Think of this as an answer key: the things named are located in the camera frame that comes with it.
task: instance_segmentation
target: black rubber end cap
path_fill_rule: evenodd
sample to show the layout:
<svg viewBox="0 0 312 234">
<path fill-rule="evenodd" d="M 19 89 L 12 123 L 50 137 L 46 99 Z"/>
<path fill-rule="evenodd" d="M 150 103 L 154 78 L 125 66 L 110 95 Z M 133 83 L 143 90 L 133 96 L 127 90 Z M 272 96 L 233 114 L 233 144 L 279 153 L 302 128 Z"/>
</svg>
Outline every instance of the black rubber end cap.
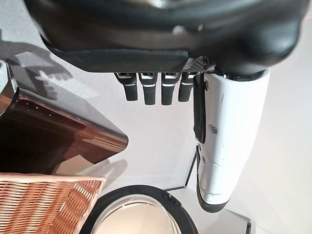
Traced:
<svg viewBox="0 0 312 234">
<path fill-rule="evenodd" d="M 212 204 L 206 203 L 200 195 L 198 181 L 197 181 L 197 198 L 198 198 L 198 202 L 199 202 L 201 208 L 204 211 L 209 212 L 209 213 L 217 213 L 217 212 L 221 211 L 225 207 L 225 205 L 228 203 L 228 201 L 223 203 L 223 204 L 217 204 L 217 205 L 212 205 Z"/>
</svg>

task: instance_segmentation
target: white wall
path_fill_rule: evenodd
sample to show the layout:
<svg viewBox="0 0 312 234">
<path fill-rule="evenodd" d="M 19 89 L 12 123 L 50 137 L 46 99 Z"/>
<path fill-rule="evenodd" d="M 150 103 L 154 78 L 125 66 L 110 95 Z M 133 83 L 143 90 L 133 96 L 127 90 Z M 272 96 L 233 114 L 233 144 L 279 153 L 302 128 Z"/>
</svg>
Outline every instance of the white wall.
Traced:
<svg viewBox="0 0 312 234">
<path fill-rule="evenodd" d="M 231 204 L 274 234 L 312 233 L 312 20 L 272 68 L 252 155 Z"/>
</svg>

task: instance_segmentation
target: robotic hand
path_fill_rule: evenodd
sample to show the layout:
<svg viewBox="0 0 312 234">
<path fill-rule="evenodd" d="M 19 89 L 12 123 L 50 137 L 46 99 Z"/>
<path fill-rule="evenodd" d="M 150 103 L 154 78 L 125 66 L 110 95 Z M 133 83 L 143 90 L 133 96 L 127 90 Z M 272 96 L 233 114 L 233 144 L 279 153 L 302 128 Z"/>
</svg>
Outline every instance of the robotic hand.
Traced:
<svg viewBox="0 0 312 234">
<path fill-rule="evenodd" d="M 231 197 L 260 121 L 268 67 L 295 47 L 308 0 L 24 0 L 48 49 L 89 72 L 114 72 L 128 100 L 179 101 L 194 85 L 197 196 L 208 212 Z"/>
</svg>

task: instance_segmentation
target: screw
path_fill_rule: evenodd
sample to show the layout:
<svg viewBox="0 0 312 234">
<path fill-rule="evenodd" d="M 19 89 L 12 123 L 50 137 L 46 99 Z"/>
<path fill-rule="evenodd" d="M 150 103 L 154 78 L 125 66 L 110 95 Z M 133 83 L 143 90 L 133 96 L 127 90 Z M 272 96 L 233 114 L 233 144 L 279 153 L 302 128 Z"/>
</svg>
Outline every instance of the screw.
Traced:
<svg viewBox="0 0 312 234">
<path fill-rule="evenodd" d="M 209 83 L 208 83 L 208 81 L 206 81 L 205 82 L 205 90 L 208 91 L 208 89 L 209 89 Z"/>
</svg>

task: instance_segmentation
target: round black object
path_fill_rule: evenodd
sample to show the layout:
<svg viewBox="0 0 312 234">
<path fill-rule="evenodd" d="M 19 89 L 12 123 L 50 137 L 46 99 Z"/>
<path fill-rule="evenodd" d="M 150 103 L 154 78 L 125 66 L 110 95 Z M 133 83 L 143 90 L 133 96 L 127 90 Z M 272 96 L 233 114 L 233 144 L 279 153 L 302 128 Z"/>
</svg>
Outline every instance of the round black object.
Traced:
<svg viewBox="0 0 312 234">
<path fill-rule="evenodd" d="M 107 206 L 119 198 L 132 194 L 147 195 L 159 201 L 167 212 L 169 212 L 175 219 L 182 234 L 198 234 L 191 217 L 175 197 L 166 191 L 147 185 L 123 187 L 100 197 L 84 223 L 80 234 L 90 234 L 97 218 Z"/>
</svg>

